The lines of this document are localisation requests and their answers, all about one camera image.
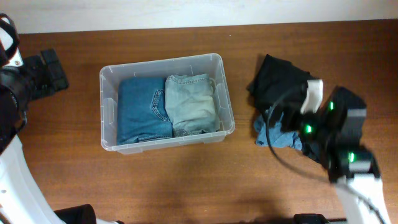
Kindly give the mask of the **dark green garment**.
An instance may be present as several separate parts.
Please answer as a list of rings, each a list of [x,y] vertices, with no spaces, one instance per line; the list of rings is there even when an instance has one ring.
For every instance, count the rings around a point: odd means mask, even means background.
[[[335,87],[326,103],[305,117],[300,134],[303,154],[320,162],[330,151],[359,145],[366,108],[359,95],[343,86]]]

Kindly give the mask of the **dark blue jeans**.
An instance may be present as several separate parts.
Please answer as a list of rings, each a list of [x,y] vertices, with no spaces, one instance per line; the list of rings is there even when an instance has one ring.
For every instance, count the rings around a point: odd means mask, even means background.
[[[165,79],[129,78],[118,90],[118,145],[173,137],[165,110]]]

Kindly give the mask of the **light grey jeans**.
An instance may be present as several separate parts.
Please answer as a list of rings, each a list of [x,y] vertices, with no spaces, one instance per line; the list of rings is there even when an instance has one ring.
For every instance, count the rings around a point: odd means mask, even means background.
[[[165,82],[165,110],[175,137],[220,130],[212,80],[207,74],[171,75]]]

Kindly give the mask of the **clear plastic storage bin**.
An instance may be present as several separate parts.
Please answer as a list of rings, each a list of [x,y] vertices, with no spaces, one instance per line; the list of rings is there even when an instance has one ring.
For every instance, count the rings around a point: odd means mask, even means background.
[[[137,77],[168,77],[174,74],[209,75],[215,96],[215,108],[220,118],[220,130],[171,139],[117,145],[118,89],[121,81]],[[153,60],[148,62],[108,65],[99,73],[101,145],[107,151],[134,154],[153,149],[178,147],[189,144],[221,142],[235,130],[233,109],[229,97],[223,59],[216,53],[188,57]]]

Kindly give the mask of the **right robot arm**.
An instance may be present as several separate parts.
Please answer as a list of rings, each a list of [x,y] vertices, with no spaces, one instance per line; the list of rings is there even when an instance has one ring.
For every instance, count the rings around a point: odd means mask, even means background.
[[[364,100],[338,86],[316,111],[283,106],[283,128],[298,131],[302,142],[318,149],[315,158],[328,173],[327,181],[336,190],[347,223],[390,223],[377,160],[361,144]]]

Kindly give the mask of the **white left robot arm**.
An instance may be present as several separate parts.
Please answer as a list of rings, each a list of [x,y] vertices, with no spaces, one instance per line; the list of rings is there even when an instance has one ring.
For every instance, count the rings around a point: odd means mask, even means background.
[[[90,204],[52,210],[26,163],[18,134],[31,101],[69,87],[54,49],[22,58],[12,19],[1,14],[1,223],[102,223]]]

